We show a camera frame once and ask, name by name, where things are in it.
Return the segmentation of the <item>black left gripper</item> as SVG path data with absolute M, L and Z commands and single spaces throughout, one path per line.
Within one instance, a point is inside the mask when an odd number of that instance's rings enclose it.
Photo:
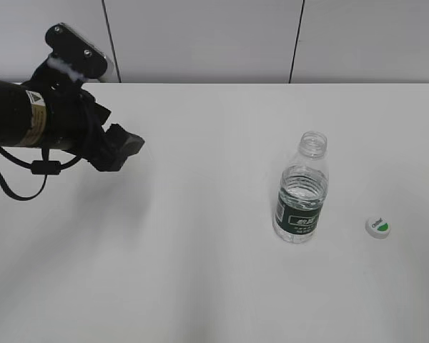
M 75 157 L 67 162 L 67 167 L 84 159 L 99 172 L 119 171 L 130 156 L 139 153 L 145 140 L 118 124 L 112 124 L 105 133 L 96 114 L 99 105 L 88 91 L 80 90 L 79 102 L 86 117 L 87 132 L 81 147 L 69 151 Z

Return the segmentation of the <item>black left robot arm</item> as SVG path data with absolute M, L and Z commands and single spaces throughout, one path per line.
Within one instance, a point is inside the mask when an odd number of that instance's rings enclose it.
M 117 172 L 144 139 L 118 124 L 104 129 L 110 110 L 85 89 L 61 84 L 0 81 L 0 147 L 56 149 Z

